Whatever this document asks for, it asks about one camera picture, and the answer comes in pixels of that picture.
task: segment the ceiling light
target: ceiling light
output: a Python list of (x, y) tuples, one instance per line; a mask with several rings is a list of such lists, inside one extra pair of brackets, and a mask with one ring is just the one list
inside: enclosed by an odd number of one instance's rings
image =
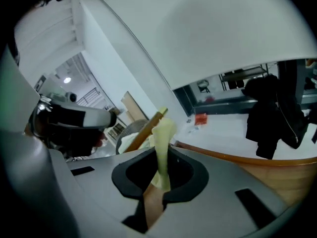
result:
[(65, 83), (65, 84), (69, 83), (70, 81), (71, 81), (71, 78), (70, 78), (70, 77), (67, 77), (67, 78), (64, 79), (64, 83)]
[(40, 110), (44, 110), (44, 109), (45, 109), (45, 106), (44, 106), (43, 104), (40, 104), (39, 109), (40, 109)]

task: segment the wooden stick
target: wooden stick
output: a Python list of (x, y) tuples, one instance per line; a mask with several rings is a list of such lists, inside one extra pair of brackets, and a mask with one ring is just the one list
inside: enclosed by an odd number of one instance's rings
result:
[(163, 118), (166, 114), (167, 108), (161, 110), (161, 112), (156, 112), (152, 119), (141, 129), (139, 134), (133, 139), (130, 146), (124, 151), (125, 153), (138, 150), (143, 142), (152, 133), (152, 129), (159, 123), (159, 120)]

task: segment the white wall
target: white wall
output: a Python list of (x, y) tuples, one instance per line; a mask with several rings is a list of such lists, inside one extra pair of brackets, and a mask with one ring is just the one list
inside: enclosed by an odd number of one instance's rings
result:
[(126, 110), (121, 99), (129, 91), (143, 112), (151, 118), (157, 109), (87, 11), (83, 12), (83, 40), (85, 51), (82, 55), (112, 102), (119, 109)]
[[(191, 123), (184, 123), (175, 136), (176, 140), (211, 151), (248, 158), (261, 159), (256, 155), (258, 144), (245, 138), (247, 133), (246, 115), (211, 115), (206, 125), (194, 127), (194, 117)], [(274, 160), (292, 160), (317, 157), (317, 145), (312, 137), (317, 125), (309, 124), (308, 130), (298, 149), (293, 149), (282, 140), (277, 143)]]
[(92, 108), (103, 109), (107, 105), (104, 99), (100, 99), (91, 105)]
[[(101, 53), (100, 56), (107, 59), (108, 63), (111, 63), (111, 61), (117, 57), (120, 58), (120, 61), (124, 63), (125, 68), (128, 69), (123, 71), (121, 76), (128, 77), (128, 81), (131, 80), (131, 82), (135, 82), (135, 80), (137, 81), (138, 85), (142, 88), (142, 92), (147, 95), (146, 99), (151, 100), (152, 104), (149, 106), (151, 110), (153, 109), (153, 105), (156, 110), (161, 107), (167, 107), (169, 110), (166, 115), (167, 117), (172, 118), (178, 125), (181, 125), (184, 121), (186, 121), (187, 116), (184, 110), (174, 93), (166, 84), (160, 72), (157, 70), (147, 53), (143, 50), (142, 46), (139, 45), (138, 41), (125, 28), (112, 11), (100, 0), (82, 0), (81, 4), (84, 9), (84, 15), (86, 15), (84, 23), (88, 20), (90, 25), (94, 25), (92, 26), (92, 29), (95, 32), (95, 28), (101, 29), (102, 32), (99, 30), (98, 32), (100, 32), (101, 36), (101, 33), (106, 36), (107, 42), (109, 41), (110, 45), (116, 52), (114, 56), (108, 56), (107, 54), (104, 54), (104, 52), (107, 51), (108, 46), (102, 45), (102, 48), (100, 47), (100, 50), (98, 51)], [(87, 43), (92, 42), (92, 38), (94, 38), (94, 36), (87, 38)], [(116, 67), (117, 66), (115, 65), (108, 71), (117, 75), (118, 69), (116, 70)], [(122, 87), (125, 87), (125, 84), (121, 84), (118, 91), (113, 90), (113, 92), (110, 93), (106, 91), (106, 89), (109, 89), (109, 87), (107, 88), (107, 85), (102, 85), (101, 81), (99, 81), (99, 83), (113, 102), (117, 102), (115, 99), (118, 98), (121, 100), (123, 96), (121, 89)]]
[(291, 0), (104, 0), (171, 89), (249, 65), (317, 57)]

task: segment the gray surface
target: gray surface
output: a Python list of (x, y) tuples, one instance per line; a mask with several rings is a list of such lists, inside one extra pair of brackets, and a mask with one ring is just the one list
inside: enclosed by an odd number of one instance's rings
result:
[(0, 58), (0, 129), (23, 132), (40, 95), (25, 80), (5, 47)]
[(0, 163), (1, 193), (5, 195), (2, 202), (8, 206), (2, 215), (5, 216), (10, 207), (13, 210), (10, 215), (18, 215), (17, 209), (24, 204), (26, 208), (21, 207), (21, 216), (26, 216), (27, 209), (32, 209), (30, 220), (36, 221), (36, 214), (46, 223), (48, 232), (54, 230), (57, 237), (77, 236), (76, 221), (56, 182), (50, 153), (39, 139), (0, 130)]
[(191, 202), (169, 204), (148, 234), (155, 237), (241, 237), (258, 228), (235, 195), (249, 188), (276, 216), (286, 210), (285, 203), (264, 184), (239, 166), (197, 154), (177, 150), (205, 165), (209, 172), (206, 188)]
[(75, 176), (76, 181), (101, 208), (111, 213), (118, 221), (123, 221), (127, 216), (134, 214), (138, 201), (121, 195), (111, 180), (111, 173), (115, 166), (138, 154), (139, 152), (131, 152), (127, 154), (128, 156), (120, 154), (67, 164), (70, 169), (86, 166), (95, 169), (92, 172)]
[(286, 224), (286, 222), (295, 214), (295, 212), (299, 209), (299, 207), (300, 207), (300, 203), (289, 207), (285, 212), (282, 213), (282, 215), (279, 218), (272, 221), (270, 224), (268, 224), (266, 227), (262, 228), (261, 230), (251, 233), (245, 238), (272, 237), (281, 228), (281, 226)]
[[(145, 149), (103, 159), (68, 163), (71, 169), (92, 166), (95, 170), (76, 176), (86, 194), (118, 220), (134, 214), (137, 201), (123, 197), (111, 180), (113, 168)], [(285, 209), (283, 201), (256, 178), (237, 165), (177, 148), (205, 165), (209, 183), (192, 201), (168, 204), (163, 215), (147, 232), (153, 237), (241, 237), (257, 230), (235, 191), (249, 188), (276, 215)]]
[(104, 211), (89, 194), (85, 193), (70, 172), (60, 152), (50, 150), (50, 154), (57, 182), (76, 219), (79, 237), (143, 237), (142, 234), (128, 228)]

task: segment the black clothing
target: black clothing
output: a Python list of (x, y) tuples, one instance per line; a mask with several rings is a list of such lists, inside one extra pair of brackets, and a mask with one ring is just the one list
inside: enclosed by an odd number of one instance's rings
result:
[[(314, 103), (311, 106), (311, 111), (309, 113), (309, 123), (317, 124), (317, 103)], [(317, 129), (313, 135), (312, 142), (314, 144), (317, 142)]]
[(300, 146), (308, 119), (276, 76), (251, 79), (242, 92), (258, 101), (249, 113), (246, 135), (258, 143), (257, 156), (272, 159), (279, 139), (295, 149)]

